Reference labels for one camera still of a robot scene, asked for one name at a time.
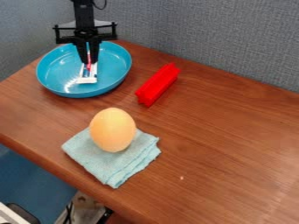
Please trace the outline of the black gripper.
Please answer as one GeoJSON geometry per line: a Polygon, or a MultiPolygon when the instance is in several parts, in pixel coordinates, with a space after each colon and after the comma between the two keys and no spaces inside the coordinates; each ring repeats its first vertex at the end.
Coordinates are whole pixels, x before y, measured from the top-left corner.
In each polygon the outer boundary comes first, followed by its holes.
{"type": "Polygon", "coordinates": [[[79,57],[85,64],[90,62],[89,48],[91,63],[95,64],[99,61],[99,45],[102,40],[118,38],[118,23],[95,19],[94,9],[105,10],[106,7],[106,5],[99,7],[95,3],[75,3],[75,20],[64,24],[56,24],[52,27],[55,30],[56,43],[75,43],[79,57]]]}

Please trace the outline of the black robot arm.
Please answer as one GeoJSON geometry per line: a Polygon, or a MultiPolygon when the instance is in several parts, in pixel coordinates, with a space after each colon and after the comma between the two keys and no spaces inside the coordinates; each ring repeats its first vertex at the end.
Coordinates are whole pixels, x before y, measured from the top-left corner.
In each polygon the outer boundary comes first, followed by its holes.
{"type": "Polygon", "coordinates": [[[103,41],[118,38],[118,23],[99,21],[94,17],[94,9],[105,10],[95,0],[71,0],[74,3],[75,20],[66,24],[56,24],[55,40],[58,44],[72,43],[77,46],[81,61],[95,64],[99,61],[99,45],[103,41]]]}

